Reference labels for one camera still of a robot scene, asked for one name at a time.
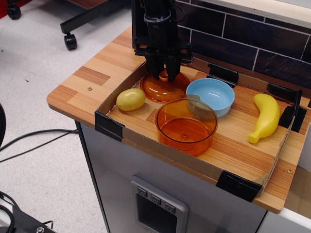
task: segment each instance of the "gray floor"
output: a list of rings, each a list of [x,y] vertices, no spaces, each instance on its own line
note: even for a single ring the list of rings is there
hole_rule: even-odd
[[[84,9],[65,0],[33,0],[22,17],[0,19],[0,103],[7,118],[2,145],[44,129],[75,129],[74,121],[51,110],[47,95],[131,24],[123,7],[73,31],[78,49],[68,51],[60,23]],[[0,152],[0,160],[61,133],[35,135]],[[79,137],[70,134],[0,163],[0,191],[58,233],[106,232]]]

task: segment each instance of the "transparent orange bowl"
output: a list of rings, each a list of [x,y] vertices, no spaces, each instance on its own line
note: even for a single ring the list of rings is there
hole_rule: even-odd
[[[198,96],[183,95],[158,110],[155,124],[159,142],[198,156],[210,147],[218,118]]]
[[[167,103],[168,101],[178,99],[186,93],[190,84],[189,79],[182,73],[179,73],[174,82],[168,82],[166,69],[160,73],[160,79],[155,79],[148,73],[140,81],[140,88],[146,97],[154,102]]]

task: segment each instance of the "dark tile wall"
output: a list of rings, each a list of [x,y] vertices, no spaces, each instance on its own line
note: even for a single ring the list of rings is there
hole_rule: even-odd
[[[311,89],[311,29],[200,0],[176,4],[194,52]]]

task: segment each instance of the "control panel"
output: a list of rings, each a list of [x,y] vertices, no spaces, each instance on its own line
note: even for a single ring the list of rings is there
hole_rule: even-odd
[[[131,186],[135,220],[143,232],[186,232],[189,207],[185,203],[137,176]]]

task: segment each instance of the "yellow banana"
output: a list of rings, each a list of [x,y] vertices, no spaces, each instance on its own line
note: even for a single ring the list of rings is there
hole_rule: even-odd
[[[280,119],[280,106],[276,99],[267,94],[257,94],[254,102],[260,110],[255,131],[248,135],[248,141],[257,143],[260,138],[267,137],[276,130]]]

